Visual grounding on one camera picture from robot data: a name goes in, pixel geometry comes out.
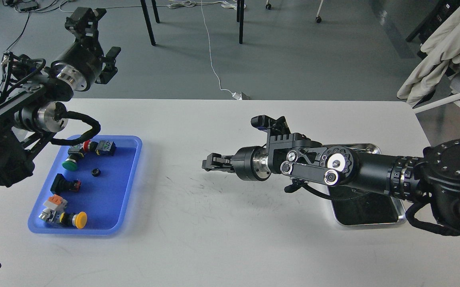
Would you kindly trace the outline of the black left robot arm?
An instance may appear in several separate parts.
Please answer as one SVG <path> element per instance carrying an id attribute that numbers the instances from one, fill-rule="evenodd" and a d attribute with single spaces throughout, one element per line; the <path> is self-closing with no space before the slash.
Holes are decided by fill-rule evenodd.
<path id="1" fill-rule="evenodd" d="M 117 73 L 120 47 L 104 53 L 97 24 L 104 8 L 78 7 L 66 18 L 65 28 L 74 43 L 48 67 L 43 58 L 32 59 L 5 51 L 0 92 L 0 186 L 30 177 L 34 158 L 48 144 L 78 145 L 96 136 L 99 122 L 68 111 L 65 102 L 75 91 L 94 83 L 107 84 Z"/>

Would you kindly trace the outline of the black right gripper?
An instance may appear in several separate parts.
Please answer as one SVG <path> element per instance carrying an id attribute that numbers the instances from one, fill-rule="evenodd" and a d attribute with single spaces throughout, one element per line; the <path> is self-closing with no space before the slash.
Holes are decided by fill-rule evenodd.
<path id="1" fill-rule="evenodd" d="M 239 149 L 233 156 L 211 153 L 202 161 L 202 169 L 235 173 L 244 181 L 265 181 L 271 175 L 267 162 L 268 154 L 264 147 L 250 146 Z"/>

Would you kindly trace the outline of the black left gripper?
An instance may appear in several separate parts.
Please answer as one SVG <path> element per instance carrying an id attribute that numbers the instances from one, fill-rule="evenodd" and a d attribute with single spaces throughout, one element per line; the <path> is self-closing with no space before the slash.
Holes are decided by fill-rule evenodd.
<path id="1" fill-rule="evenodd" d="M 74 91 L 84 92 L 91 85 L 108 84 L 116 75 L 116 57 L 121 47 L 111 47 L 104 55 L 98 41 L 98 21 L 107 13 L 105 8 L 77 7 L 66 18 L 65 28 L 75 42 L 51 64 L 51 74 L 69 84 Z"/>

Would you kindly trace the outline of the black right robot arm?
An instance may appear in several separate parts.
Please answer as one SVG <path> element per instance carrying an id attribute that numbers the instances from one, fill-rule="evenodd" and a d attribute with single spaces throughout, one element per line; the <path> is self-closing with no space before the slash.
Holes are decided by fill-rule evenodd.
<path id="1" fill-rule="evenodd" d="M 284 116 L 256 116 L 251 125 L 267 133 L 263 146 L 239 149 L 234 155 L 211 153 L 206 171 L 237 174 L 244 181 L 265 181 L 271 174 L 291 178 L 286 193 L 301 188 L 332 199 L 309 186 L 350 187 L 412 203 L 407 221 L 442 236 L 460 236 L 460 139 L 426 147 L 422 157 L 365 152 L 356 145 L 323 145 L 292 133 Z"/>

